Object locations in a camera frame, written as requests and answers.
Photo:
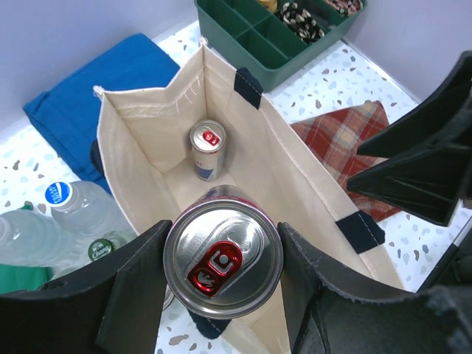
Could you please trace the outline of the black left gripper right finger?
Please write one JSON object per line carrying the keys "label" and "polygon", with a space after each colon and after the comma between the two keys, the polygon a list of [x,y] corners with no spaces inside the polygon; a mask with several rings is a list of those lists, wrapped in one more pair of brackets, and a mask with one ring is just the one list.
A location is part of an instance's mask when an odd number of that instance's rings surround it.
{"label": "black left gripper right finger", "polygon": [[279,223],[293,353],[470,353],[471,287],[419,293],[358,273]]}

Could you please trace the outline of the black can silver tab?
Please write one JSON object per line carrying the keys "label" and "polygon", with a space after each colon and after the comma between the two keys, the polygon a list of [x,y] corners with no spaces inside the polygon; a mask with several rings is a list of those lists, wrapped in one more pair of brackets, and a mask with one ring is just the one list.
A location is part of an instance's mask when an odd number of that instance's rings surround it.
{"label": "black can silver tab", "polygon": [[174,299],[174,293],[170,289],[169,285],[167,285],[166,288],[165,288],[164,302],[163,302],[163,305],[162,305],[162,310],[167,309],[170,306],[170,304],[172,303],[173,299]]}

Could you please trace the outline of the green cap soda bottle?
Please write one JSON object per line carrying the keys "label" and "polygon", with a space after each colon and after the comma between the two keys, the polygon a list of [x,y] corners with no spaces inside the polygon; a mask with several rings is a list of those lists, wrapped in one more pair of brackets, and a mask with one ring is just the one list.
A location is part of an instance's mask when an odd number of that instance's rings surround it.
{"label": "green cap soda bottle", "polygon": [[88,258],[94,262],[127,245],[136,238],[133,230],[112,231],[94,240],[88,247]]}

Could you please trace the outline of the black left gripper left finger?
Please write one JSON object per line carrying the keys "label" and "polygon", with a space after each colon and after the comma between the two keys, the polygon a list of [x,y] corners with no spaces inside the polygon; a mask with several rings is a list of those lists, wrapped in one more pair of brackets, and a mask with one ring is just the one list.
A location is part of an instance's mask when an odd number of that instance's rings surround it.
{"label": "black left gripper left finger", "polygon": [[1,295],[1,352],[153,353],[171,225],[159,221],[126,246],[37,291]]}

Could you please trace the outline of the Pocari Sweat bottle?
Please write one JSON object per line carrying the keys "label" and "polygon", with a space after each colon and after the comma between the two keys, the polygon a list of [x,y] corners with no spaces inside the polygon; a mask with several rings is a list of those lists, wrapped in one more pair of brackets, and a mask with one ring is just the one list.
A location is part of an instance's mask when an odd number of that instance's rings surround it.
{"label": "Pocari Sweat bottle", "polygon": [[93,182],[57,181],[46,188],[44,197],[53,219],[70,232],[102,237],[132,231],[116,201]]}
{"label": "Pocari Sweat bottle", "polygon": [[74,235],[52,218],[25,209],[1,215],[2,264],[66,268],[78,258]]}

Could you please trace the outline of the beige canvas tote bag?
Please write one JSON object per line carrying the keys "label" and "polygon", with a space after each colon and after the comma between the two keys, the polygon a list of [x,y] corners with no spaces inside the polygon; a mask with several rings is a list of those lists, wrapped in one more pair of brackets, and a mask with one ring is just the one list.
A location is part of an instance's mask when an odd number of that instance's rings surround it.
{"label": "beige canvas tote bag", "polygon": [[276,108],[235,90],[237,70],[201,44],[164,88],[107,91],[97,142],[105,178],[135,232],[175,220],[210,183],[191,162],[190,130],[214,119],[228,139],[222,184],[241,188],[275,222],[286,222],[314,246],[374,280],[402,288],[382,245],[357,253],[337,223],[359,216],[350,197]]}

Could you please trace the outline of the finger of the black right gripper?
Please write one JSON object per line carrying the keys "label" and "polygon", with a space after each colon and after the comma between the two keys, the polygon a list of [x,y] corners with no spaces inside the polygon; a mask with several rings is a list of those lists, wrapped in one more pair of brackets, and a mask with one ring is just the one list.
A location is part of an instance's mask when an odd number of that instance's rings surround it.
{"label": "finger of the black right gripper", "polygon": [[471,52],[465,51],[440,86],[421,104],[357,150],[362,156],[391,158],[440,131],[465,104],[471,90]]}
{"label": "finger of the black right gripper", "polygon": [[410,150],[353,176],[347,189],[447,226],[471,190],[471,148]]}

